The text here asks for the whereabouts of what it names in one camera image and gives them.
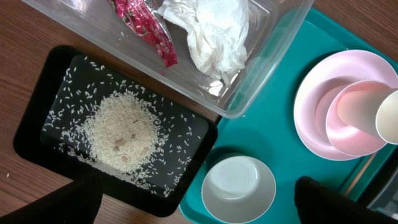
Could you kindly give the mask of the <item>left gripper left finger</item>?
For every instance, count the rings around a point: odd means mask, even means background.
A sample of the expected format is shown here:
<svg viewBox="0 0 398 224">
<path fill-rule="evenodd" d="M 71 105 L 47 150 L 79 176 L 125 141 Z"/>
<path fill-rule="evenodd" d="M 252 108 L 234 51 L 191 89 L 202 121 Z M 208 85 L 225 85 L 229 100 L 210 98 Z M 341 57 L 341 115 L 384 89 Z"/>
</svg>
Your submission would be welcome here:
<svg viewBox="0 0 398 224">
<path fill-rule="evenodd" d="M 103 188 L 91 175 L 1 217 L 1 223 L 93 223 L 100 209 Z"/>
</svg>

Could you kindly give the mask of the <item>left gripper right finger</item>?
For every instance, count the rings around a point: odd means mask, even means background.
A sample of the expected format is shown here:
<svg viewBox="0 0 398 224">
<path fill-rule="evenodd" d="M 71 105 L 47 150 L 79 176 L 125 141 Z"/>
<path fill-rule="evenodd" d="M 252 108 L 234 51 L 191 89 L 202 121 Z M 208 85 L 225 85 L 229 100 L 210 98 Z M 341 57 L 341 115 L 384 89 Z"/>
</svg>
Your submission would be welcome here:
<svg viewBox="0 0 398 224">
<path fill-rule="evenodd" d="M 397 224 L 307 176 L 295 183 L 294 203 L 301 224 Z"/>
</svg>

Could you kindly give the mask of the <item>wooden chopstick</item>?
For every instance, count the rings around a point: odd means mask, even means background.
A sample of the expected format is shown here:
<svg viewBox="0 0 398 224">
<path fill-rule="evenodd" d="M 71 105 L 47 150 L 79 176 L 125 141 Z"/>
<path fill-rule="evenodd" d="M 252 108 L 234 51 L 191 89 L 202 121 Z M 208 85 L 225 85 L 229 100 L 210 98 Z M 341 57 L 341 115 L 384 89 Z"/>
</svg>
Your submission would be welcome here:
<svg viewBox="0 0 398 224">
<path fill-rule="evenodd" d="M 350 185 L 348 186 L 348 188 L 345 190 L 344 192 L 344 196 L 348 196 L 351 191 L 354 189 L 354 187 L 356 186 L 356 184 L 359 182 L 360 178 L 362 177 L 362 175 L 365 173 L 365 171 L 367 170 L 367 168 L 369 167 L 369 165 L 372 163 L 372 161 L 374 160 L 375 156 L 377 155 L 377 153 L 373 153 L 371 154 L 371 156 L 368 158 L 368 160 L 365 162 L 365 164 L 362 166 L 362 168 L 359 170 L 358 174 L 354 177 L 353 181 L 350 183 Z"/>
</svg>

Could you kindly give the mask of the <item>small pink saucer plate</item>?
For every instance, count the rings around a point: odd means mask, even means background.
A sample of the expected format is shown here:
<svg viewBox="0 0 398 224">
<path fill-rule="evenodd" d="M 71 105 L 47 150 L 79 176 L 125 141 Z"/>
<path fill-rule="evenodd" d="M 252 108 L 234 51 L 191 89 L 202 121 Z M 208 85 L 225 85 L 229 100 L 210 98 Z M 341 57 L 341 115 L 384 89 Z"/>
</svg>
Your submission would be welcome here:
<svg viewBox="0 0 398 224">
<path fill-rule="evenodd" d="M 358 130 L 353 126 L 343 123 L 337 115 L 337 105 L 341 97 L 354 90 L 373 90 L 391 88 L 388 85 L 376 81 L 360 81 L 345 85 L 338 90 L 325 117 L 325 132 L 331 145 L 341 153 L 361 157 L 377 152 L 388 142 Z"/>
</svg>

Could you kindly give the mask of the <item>grey bowl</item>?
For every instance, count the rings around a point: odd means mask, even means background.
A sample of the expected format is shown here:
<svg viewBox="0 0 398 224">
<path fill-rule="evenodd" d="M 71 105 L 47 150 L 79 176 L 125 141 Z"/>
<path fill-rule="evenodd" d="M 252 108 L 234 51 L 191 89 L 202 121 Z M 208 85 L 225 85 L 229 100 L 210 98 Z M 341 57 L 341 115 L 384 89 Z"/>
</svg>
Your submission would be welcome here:
<svg viewBox="0 0 398 224">
<path fill-rule="evenodd" d="M 206 174 L 201 199 L 212 217 L 223 223 L 249 223 L 270 209 L 276 181 L 270 168 L 249 156 L 231 156 Z"/>
</svg>

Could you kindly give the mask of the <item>white rice pile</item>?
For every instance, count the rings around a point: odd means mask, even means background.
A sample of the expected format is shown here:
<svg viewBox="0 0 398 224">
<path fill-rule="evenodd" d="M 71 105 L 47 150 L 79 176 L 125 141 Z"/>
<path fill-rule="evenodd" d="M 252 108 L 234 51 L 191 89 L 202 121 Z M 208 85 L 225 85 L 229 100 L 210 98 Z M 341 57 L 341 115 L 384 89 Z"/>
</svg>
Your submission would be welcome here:
<svg viewBox="0 0 398 224">
<path fill-rule="evenodd" d="M 208 131 L 207 121 L 83 55 L 72 59 L 61 81 L 41 141 L 170 197 Z"/>
</svg>

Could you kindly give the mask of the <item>white ceramic cup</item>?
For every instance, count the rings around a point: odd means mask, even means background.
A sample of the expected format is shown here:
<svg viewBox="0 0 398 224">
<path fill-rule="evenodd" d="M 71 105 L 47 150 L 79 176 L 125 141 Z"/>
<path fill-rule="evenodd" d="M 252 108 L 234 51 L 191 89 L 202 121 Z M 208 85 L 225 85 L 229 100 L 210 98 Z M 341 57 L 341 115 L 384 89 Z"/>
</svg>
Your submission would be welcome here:
<svg viewBox="0 0 398 224">
<path fill-rule="evenodd" d="M 337 115 L 349 125 L 397 144 L 397 89 L 354 90 L 338 102 Z"/>
</svg>

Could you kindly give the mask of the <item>red foil wrapper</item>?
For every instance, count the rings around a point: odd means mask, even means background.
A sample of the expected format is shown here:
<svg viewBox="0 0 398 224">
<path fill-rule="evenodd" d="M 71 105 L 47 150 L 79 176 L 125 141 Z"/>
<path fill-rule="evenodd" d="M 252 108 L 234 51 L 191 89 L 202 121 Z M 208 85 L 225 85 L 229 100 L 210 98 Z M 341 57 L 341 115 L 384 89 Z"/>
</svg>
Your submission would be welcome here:
<svg viewBox="0 0 398 224">
<path fill-rule="evenodd" d="M 178 57 L 163 18 L 157 13 L 155 1 L 108 0 L 112 10 L 133 33 L 153 46 L 166 67 L 178 64 Z"/>
</svg>

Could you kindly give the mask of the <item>white paper napkin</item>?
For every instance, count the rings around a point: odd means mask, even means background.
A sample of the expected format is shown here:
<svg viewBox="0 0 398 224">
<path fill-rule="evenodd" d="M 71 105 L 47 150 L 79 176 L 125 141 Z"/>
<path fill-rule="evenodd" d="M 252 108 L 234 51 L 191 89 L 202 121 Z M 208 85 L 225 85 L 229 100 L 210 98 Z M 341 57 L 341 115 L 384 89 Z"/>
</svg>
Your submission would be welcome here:
<svg viewBox="0 0 398 224">
<path fill-rule="evenodd" d="M 190 56 L 200 72 L 230 86 L 245 68 L 248 0 L 168 0 L 157 13 L 187 32 Z"/>
</svg>

